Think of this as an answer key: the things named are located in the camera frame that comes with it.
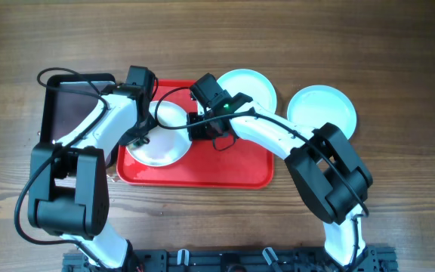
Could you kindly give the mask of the pale green plate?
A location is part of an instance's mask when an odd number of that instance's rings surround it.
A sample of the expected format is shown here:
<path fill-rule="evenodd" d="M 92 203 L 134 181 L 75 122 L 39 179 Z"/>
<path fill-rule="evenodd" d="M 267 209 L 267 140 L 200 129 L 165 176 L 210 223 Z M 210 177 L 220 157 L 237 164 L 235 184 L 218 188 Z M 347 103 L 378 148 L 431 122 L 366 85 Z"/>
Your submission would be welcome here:
<path fill-rule="evenodd" d="M 187 123 L 187 112 L 177 104 L 164 100 L 158 108 L 158 119 L 165 126 L 182 126 Z M 126 149 L 139 163 L 153 167 L 167 166 L 178 161 L 192 144 L 184 128 L 168 130 L 157 126 L 149 132 L 148 138 L 148 144 L 141 147 L 127 146 Z"/>

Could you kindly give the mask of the red plastic tray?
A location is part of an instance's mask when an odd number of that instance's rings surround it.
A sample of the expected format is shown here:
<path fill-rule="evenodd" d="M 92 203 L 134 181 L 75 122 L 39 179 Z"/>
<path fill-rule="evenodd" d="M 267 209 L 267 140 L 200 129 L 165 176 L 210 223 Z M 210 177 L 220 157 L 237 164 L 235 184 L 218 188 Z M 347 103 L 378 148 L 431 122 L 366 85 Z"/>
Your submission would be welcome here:
<path fill-rule="evenodd" d="M 178 161 L 165 166 L 138 162 L 120 147 L 116 172 L 130 185 L 161 187 L 221 187 L 259 189 L 273 178 L 273 154 L 263 147 L 232 136 L 194 141 Z"/>

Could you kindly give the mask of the pale blue plate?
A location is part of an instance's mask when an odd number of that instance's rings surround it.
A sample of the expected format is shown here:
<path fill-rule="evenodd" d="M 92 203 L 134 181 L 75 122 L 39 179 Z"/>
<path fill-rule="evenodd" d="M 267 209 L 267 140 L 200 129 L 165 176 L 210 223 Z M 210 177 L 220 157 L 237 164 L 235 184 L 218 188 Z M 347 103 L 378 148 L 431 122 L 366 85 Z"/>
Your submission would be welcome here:
<path fill-rule="evenodd" d="M 270 80 L 261 73 L 249 69 L 237 69 L 224 73 L 217 79 L 219 86 L 231 97 L 243 93 L 270 113 L 277 109 L 277 95 Z"/>

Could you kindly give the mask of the white plate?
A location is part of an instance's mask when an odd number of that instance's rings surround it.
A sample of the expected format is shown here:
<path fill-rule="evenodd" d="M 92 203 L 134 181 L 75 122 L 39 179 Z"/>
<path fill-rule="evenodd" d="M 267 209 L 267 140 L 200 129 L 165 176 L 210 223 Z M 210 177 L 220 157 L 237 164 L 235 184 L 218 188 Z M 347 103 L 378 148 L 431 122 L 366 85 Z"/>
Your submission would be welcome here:
<path fill-rule="evenodd" d="M 311 85 L 295 94 L 288 104 L 287 120 L 313 128 L 330 122 L 338 126 L 348 140 L 357 126 L 356 109 L 350 99 L 327 85 Z"/>

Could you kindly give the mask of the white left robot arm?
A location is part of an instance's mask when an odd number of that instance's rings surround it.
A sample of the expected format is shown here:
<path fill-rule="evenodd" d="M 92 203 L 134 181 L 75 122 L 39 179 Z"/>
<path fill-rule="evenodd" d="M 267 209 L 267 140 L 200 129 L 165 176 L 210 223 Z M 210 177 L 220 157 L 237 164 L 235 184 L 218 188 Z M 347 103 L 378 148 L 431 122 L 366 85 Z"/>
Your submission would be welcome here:
<path fill-rule="evenodd" d="M 22 201 L 34 228 L 53 236 L 51 245 L 73 244 L 96 271 L 139 271 L 131 243 L 107 222 L 110 198 L 106 159 L 118 145 L 133 144 L 155 126 L 149 112 L 156 76 L 131 66 L 121 85 L 89 95 L 94 109 L 58 141 L 40 142 L 32 150 L 30 177 L 14 210 L 14 225 L 26 241 L 37 241 L 20 225 Z"/>

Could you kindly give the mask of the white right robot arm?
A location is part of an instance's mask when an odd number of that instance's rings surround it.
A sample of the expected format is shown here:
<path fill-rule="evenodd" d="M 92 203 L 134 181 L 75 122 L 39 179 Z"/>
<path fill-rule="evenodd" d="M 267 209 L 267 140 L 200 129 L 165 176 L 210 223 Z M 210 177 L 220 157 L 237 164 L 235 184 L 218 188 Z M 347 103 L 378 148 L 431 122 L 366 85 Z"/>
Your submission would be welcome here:
<path fill-rule="evenodd" d="M 353 270 L 365 250 L 361 220 L 372 174 L 340 128 L 330 122 L 302 129 L 260 105 L 256 95 L 228 91 L 210 73 L 190 86 L 204 110 L 197 122 L 213 137 L 231 133 L 281 158 L 308 209 L 323 222 L 325 251 Z"/>

